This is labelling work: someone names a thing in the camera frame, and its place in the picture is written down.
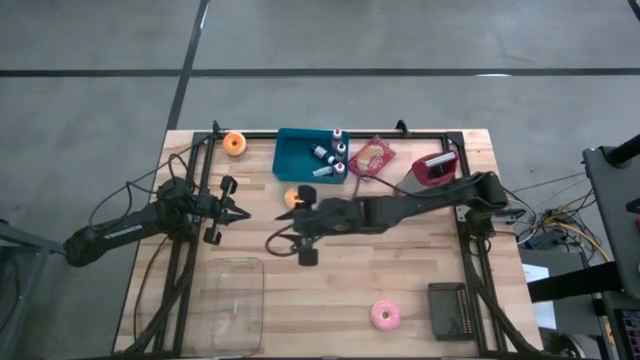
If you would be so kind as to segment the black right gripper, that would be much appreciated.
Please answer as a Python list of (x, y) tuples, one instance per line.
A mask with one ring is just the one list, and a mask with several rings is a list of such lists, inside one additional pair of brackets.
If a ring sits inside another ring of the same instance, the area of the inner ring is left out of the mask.
[(317, 202), (316, 189), (310, 185), (298, 187), (297, 194), (301, 203), (277, 216), (275, 220), (293, 220), (296, 234), (287, 234), (286, 239), (292, 243), (291, 248), (297, 254), (300, 266), (313, 267), (318, 264), (318, 250), (314, 248), (314, 244), (330, 231), (345, 227), (347, 212), (353, 205), (358, 190), (359, 186), (356, 186), (349, 198), (328, 198), (313, 208)]

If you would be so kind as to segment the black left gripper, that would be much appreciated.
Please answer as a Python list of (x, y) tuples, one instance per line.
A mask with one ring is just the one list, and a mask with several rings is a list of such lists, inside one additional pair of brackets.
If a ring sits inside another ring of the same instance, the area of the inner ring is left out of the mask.
[(219, 227), (230, 225), (233, 222), (247, 220), (250, 213), (236, 205), (231, 196), (236, 192), (237, 181), (230, 175), (222, 178), (220, 189), (222, 195), (217, 197), (208, 190), (193, 194), (193, 185), (184, 178), (172, 178), (169, 181), (173, 195), (172, 203), (183, 214), (207, 218), (213, 221), (212, 225), (205, 230), (203, 240), (211, 245), (219, 245), (222, 239)]

